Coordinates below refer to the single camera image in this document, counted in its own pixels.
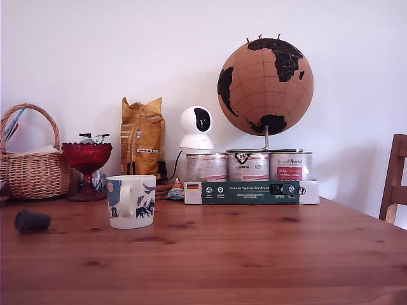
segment cork globe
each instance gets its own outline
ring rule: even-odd
[[[294,126],[307,111],[314,77],[305,56],[279,38],[241,46],[227,59],[217,83],[224,115],[243,132],[275,135]]]

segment yellow bag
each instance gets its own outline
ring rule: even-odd
[[[123,175],[167,176],[164,158],[165,122],[161,98],[146,105],[121,103],[121,171]]]

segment wooden chair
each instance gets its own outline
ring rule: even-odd
[[[397,204],[407,205],[407,186],[401,186],[406,157],[407,135],[394,135],[379,215],[379,219],[391,224],[396,220]]]

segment black cable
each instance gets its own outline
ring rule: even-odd
[[[175,166],[174,166],[174,173],[172,174],[171,178],[169,178],[168,180],[171,180],[171,179],[174,178],[174,176],[176,175],[177,163],[178,163],[178,159],[179,159],[179,156],[181,155],[181,153],[182,153],[182,151],[179,152],[178,157],[177,157],[177,159],[176,159],[176,164],[175,164]]]

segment patterned mug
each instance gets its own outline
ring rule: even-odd
[[[112,176],[106,180],[111,227],[135,229],[153,223],[155,176]]]

